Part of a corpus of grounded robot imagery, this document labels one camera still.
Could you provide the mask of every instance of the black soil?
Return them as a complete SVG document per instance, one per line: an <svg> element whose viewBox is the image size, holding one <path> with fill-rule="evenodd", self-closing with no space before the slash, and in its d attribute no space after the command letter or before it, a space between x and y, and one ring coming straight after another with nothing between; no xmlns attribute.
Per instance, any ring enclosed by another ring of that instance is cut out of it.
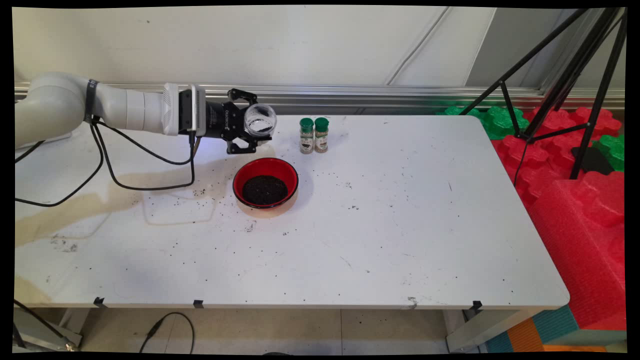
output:
<svg viewBox="0 0 640 360"><path fill-rule="evenodd" d="M287 196L287 185L275 176L260 175L247 180L242 196L256 205L274 204Z"/></svg>

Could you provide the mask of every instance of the clear plastic container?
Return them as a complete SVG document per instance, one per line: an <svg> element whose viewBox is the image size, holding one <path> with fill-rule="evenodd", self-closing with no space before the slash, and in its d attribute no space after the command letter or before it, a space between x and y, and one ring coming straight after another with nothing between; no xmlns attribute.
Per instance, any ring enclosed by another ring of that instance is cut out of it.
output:
<svg viewBox="0 0 640 360"><path fill-rule="evenodd" d="M253 104L244 113L246 132L260 137L273 134L276 129L276 112L269 105Z"/></svg>

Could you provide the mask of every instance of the jar label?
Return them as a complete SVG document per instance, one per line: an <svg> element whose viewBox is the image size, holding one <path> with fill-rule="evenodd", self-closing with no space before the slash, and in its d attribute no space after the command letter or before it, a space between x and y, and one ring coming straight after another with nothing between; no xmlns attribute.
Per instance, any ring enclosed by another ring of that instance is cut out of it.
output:
<svg viewBox="0 0 640 360"><path fill-rule="evenodd" d="M304 151L311 151L314 146L313 138L300 138L300 146Z"/></svg>
<svg viewBox="0 0 640 360"><path fill-rule="evenodd" d="M326 135L320 136L319 138L316 138L316 146L320 150L325 150L326 149Z"/></svg>

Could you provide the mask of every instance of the red bowl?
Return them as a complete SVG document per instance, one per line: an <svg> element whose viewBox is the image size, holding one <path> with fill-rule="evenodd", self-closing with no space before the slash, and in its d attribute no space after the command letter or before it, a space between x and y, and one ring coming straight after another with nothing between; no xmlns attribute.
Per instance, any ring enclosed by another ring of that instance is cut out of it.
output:
<svg viewBox="0 0 640 360"><path fill-rule="evenodd" d="M274 176L282 180L284 184L287 185L287 196L274 204L267 205L256 205L245 200L242 195L244 184L252 177L260 175ZM282 205L291 199L297 189L298 173L296 169L293 168L290 163L276 158L262 158L250 161L244 164L236 173L236 177L234 177L234 195L236 198L244 205L256 209L275 208L276 206Z"/></svg>

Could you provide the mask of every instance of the tripod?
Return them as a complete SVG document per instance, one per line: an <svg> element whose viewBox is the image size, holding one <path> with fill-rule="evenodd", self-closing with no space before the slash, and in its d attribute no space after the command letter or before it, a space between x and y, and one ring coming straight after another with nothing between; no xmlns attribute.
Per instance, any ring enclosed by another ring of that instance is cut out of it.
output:
<svg viewBox="0 0 640 360"><path fill-rule="evenodd" d="M518 126L518 122L516 121L515 113L513 111L513 105L511 104L511 99L509 98L509 92L507 91L507 86L504 82L509 77L511 77L511 75L513 75L520 67L522 67L522 65L527 63L527 61L533 58L545 46L553 41L553 39L560 35L567 27L569 27L569 25L573 24L573 22L576 21L588 9L576 10L562 24L560 24L549 35L547 35L547 37L545 37L538 45L531 49L529 53L527 53L522 59L520 59L520 61L513 65L509 70L507 70L507 72L505 72L501 77L499 77L498 80L496 80L496 82L489 86L489 88L485 90L476 100L469 104L469 106L467 106L460 113L460 115L466 115L499 86L502 90L502 94L504 95L504 100L509 111L509 116L511 117L511 121L513 123L513 129L515 131L514 136L525 141L525 148L524 152L522 153L523 160L525 152L527 150L527 145L534 143L537 140L570 133L572 131L586 129L584 135L582 136L582 141L580 143L578 153L575 157L575 163L573 164L570 175L570 179L577 179L580 167L582 166L582 161L584 160L584 155L586 153L589 141L591 140L591 135L593 134L593 130L598 119L598 115L600 114L600 109L602 108L604 97L607 93L607 89L609 89L609 83L611 82L611 78L613 77L613 72L616 69L616 64L618 62L618 58L620 57L620 52L622 51L622 46L627 36L627 8L624 9L622 16L614 23L614 18L620 12L620 9L621 8L606 8L602 12L593 28L589 31L587 37L578 48L577 52L573 55L573 58L552 87L551 91L547 94L546 99L543 101L540 109L531 120L531 123L524 131L521 131L520 127ZM591 60L602 42L605 40L605 38L607 38L607 35L609 35L609 33L619 22L620 28L618 29L618 34L616 35L613 48L611 49L609 60L607 61L604 74L602 75L602 80L600 82L598 92L593 102L589 120L585 124L568 127L566 129L554 131L552 133L541 136L535 136L538 128L540 128L540 126L542 125L542 122L544 121L547 113L551 110L551 108L555 107L554 109L556 111L560 109L560 107L564 103L564 100L575 85L578 77L582 73L584 67L589 63L589 60Z"/></svg>

